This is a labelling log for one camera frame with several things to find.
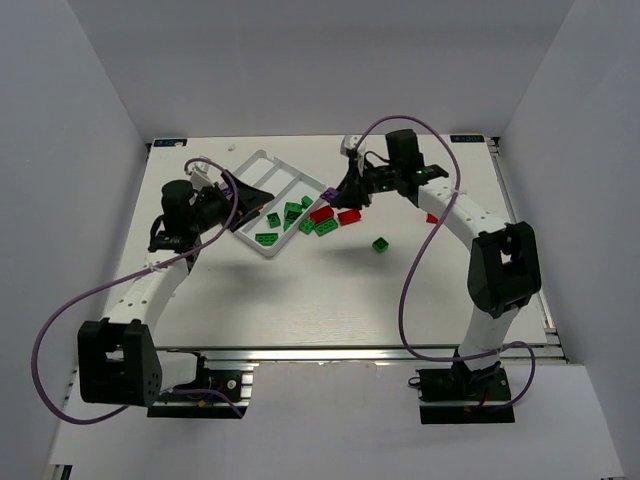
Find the purple arched lego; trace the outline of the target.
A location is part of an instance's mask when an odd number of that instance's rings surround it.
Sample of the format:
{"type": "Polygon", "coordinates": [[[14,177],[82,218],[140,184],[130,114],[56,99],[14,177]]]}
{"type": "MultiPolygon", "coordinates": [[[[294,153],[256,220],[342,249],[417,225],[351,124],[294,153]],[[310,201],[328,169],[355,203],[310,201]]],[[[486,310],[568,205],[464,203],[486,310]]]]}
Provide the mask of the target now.
{"type": "Polygon", "coordinates": [[[338,191],[332,187],[327,188],[322,194],[321,198],[327,202],[331,202],[338,195],[338,191]]]}

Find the green rounded lego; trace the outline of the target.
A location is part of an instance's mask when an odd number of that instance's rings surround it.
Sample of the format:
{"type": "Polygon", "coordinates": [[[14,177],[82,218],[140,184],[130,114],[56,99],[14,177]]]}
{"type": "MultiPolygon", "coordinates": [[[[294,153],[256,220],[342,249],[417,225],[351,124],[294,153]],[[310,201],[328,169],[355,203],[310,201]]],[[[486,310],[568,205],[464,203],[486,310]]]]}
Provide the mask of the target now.
{"type": "Polygon", "coordinates": [[[303,211],[302,206],[299,203],[295,202],[286,202],[284,212],[288,214],[289,212],[294,212],[296,214],[300,214],[303,211]]]}

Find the green lego two-by-two brick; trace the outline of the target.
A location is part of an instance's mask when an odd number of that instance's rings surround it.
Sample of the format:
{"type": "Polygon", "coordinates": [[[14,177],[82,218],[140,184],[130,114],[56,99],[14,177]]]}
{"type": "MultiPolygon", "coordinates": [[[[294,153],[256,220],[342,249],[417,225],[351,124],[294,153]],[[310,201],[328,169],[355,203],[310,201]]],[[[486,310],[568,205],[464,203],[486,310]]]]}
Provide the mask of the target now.
{"type": "Polygon", "coordinates": [[[285,220],[288,222],[294,222],[300,215],[301,213],[298,211],[287,210],[285,212],[285,220]]]}

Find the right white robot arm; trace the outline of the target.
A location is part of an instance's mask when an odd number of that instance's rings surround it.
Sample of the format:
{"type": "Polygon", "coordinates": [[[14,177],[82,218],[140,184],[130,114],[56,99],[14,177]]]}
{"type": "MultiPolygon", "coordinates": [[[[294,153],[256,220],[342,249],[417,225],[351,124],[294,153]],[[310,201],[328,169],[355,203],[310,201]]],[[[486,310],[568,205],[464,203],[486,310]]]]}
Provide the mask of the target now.
{"type": "Polygon", "coordinates": [[[495,378],[511,324],[541,288],[534,230],[489,212],[462,191],[459,177],[426,164],[413,130],[386,135],[388,159],[379,166],[366,160],[363,142],[355,135],[342,139],[348,169],[331,206],[362,209],[373,195],[396,192],[434,215],[437,226],[448,229],[469,252],[467,291],[473,310],[451,361],[448,385],[471,397],[495,378]]]}

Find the green L-shaped lego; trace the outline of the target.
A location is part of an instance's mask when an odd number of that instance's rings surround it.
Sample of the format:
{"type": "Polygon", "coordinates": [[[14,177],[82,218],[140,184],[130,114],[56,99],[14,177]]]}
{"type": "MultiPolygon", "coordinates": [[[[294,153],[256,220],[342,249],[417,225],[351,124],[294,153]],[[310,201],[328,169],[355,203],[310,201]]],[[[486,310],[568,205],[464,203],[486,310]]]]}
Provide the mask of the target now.
{"type": "Polygon", "coordinates": [[[279,239],[278,233],[256,233],[254,240],[263,247],[274,245],[279,239]]]}

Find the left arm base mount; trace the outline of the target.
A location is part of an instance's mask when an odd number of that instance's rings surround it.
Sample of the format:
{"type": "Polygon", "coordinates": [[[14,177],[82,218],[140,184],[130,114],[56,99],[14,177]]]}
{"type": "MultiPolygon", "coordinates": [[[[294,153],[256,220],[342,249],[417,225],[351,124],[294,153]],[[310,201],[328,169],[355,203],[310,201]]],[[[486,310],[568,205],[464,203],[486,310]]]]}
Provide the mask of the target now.
{"type": "Polygon", "coordinates": [[[240,420],[250,399],[253,368],[208,359],[198,352],[163,351],[160,393],[149,418],[240,420]]]}

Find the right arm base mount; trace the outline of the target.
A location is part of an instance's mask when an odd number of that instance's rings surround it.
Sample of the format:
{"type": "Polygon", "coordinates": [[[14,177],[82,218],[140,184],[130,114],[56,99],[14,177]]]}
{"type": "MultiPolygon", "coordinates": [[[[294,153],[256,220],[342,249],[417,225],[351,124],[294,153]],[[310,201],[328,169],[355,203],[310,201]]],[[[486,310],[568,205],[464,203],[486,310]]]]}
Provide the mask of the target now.
{"type": "Polygon", "coordinates": [[[513,424],[515,414],[505,370],[500,367],[488,380],[465,386],[450,368],[417,370],[407,381],[417,391],[423,425],[513,424]]]}

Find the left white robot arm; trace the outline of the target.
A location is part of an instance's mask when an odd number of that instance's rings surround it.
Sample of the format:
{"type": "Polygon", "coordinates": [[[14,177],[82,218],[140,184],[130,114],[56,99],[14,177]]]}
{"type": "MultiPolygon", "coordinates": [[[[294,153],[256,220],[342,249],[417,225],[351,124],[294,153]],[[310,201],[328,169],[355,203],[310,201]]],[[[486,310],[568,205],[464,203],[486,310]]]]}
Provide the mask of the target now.
{"type": "Polygon", "coordinates": [[[235,231],[273,200],[271,193],[231,174],[229,192],[173,180],[161,189],[162,213],[153,223],[146,268],[99,321],[77,335],[79,388],[87,403],[150,407],[161,394],[202,378],[194,353],[159,352],[152,334],[177,287],[191,273],[211,229],[235,231]]]}

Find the green lego square brick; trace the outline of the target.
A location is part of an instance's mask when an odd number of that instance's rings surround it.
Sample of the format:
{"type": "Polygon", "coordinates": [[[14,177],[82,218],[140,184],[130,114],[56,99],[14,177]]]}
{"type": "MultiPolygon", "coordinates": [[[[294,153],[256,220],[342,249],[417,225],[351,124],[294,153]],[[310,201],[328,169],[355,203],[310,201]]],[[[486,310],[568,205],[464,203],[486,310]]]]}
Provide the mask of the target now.
{"type": "Polygon", "coordinates": [[[270,228],[277,228],[281,225],[281,220],[277,213],[269,213],[266,218],[270,228]]]}

